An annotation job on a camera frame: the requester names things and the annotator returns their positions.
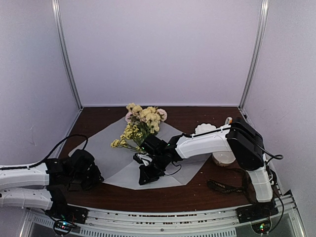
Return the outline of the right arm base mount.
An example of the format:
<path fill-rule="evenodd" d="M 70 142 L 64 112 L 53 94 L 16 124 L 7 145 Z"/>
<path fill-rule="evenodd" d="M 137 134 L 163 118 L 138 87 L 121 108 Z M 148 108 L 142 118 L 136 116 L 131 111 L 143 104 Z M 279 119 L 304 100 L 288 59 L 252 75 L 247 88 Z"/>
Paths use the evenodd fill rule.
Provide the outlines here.
<path fill-rule="evenodd" d="M 240 224 L 250 223 L 252 230 L 260 235 L 268 234 L 272 229 L 271 217 L 278 214 L 275 201 L 259 202 L 236 209 Z"/>

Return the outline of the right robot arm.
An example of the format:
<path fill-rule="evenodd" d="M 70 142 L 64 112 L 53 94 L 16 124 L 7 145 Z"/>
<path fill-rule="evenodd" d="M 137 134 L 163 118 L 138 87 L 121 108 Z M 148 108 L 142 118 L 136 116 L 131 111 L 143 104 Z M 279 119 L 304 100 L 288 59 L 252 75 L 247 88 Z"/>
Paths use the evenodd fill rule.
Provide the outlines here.
<path fill-rule="evenodd" d="M 253 214 L 263 218 L 272 210 L 273 176 L 268 167 L 270 161 L 266 157 L 281 160 L 283 155 L 268 152 L 261 134 L 240 117 L 219 128 L 200 124 L 193 134 L 173 136 L 168 142 L 149 135 L 140 148 L 152 160 L 140 165 L 139 185 L 158 180 L 165 175 L 167 166 L 172 162 L 204 154 L 229 153 L 250 176 L 258 201 L 253 207 Z"/>

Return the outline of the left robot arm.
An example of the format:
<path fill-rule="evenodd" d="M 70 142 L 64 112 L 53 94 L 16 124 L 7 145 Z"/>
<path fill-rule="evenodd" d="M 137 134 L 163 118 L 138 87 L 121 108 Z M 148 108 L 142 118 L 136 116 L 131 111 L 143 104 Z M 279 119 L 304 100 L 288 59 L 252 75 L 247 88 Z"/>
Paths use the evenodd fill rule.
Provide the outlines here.
<path fill-rule="evenodd" d="M 67 219 L 71 208 L 58 187 L 69 188 L 78 181 L 80 188 L 88 191 L 104 181 L 86 147 L 63 159 L 51 158 L 51 154 L 36 163 L 0 167 L 1 207 L 39 208 Z"/>

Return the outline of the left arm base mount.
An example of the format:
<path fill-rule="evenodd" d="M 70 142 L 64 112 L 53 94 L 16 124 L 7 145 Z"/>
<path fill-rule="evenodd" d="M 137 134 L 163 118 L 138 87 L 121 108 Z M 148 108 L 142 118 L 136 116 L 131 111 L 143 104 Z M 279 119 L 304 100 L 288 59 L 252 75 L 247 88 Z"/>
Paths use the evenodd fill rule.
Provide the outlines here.
<path fill-rule="evenodd" d="M 73 229 L 78 227 L 78 224 L 85 224 L 88 209 L 68 205 L 65 200 L 54 200 L 50 209 L 43 212 L 53 221 L 53 231 L 58 236 L 65 236 Z"/>

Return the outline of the white wrapping paper sheet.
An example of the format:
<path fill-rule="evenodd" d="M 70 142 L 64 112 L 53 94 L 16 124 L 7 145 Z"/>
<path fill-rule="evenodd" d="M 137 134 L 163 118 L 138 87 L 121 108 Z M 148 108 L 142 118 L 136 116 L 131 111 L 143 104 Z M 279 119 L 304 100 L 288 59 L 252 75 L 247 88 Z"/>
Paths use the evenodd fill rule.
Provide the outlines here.
<path fill-rule="evenodd" d="M 123 134 L 126 126 L 127 122 L 121 118 L 88 139 L 85 149 L 94 156 L 106 184 L 132 190 L 184 186 L 210 158 L 210 154 L 205 154 L 169 164 L 165 175 L 157 181 L 139 185 L 140 164 L 133 159 L 134 152 L 111 147 L 111 143 Z"/>

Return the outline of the yellow fake flower bunch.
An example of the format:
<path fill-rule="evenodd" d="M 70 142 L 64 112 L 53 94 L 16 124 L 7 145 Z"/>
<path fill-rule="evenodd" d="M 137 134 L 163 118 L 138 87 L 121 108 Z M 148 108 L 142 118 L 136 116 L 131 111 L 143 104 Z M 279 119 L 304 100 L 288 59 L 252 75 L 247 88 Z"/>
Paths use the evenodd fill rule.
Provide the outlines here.
<path fill-rule="evenodd" d="M 137 125 L 129 122 L 119 139 L 115 139 L 111 148 L 126 148 L 135 152 L 141 152 L 140 145 L 144 140 L 144 135 Z"/>

